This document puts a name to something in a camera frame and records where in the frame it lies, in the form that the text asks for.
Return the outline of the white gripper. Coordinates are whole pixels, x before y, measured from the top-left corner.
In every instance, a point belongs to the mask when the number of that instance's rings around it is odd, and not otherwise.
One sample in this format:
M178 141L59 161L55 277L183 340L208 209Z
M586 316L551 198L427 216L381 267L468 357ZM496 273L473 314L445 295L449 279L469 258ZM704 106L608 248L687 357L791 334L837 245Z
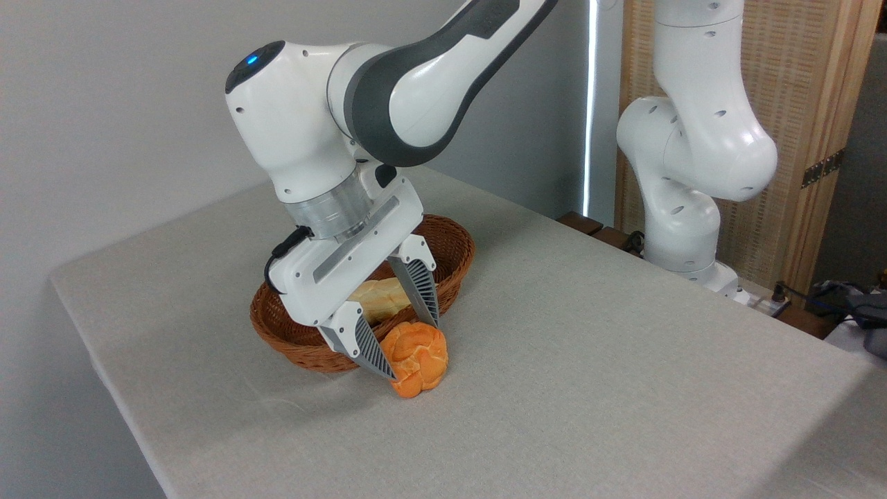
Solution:
M395 381L363 306L346 298L387 259L419 321L439 326L437 263L414 233L423 206L411 182L393 166L358 166L328 193L287 209L298 230L267 262L269 289L295 322L319 326L333 351Z

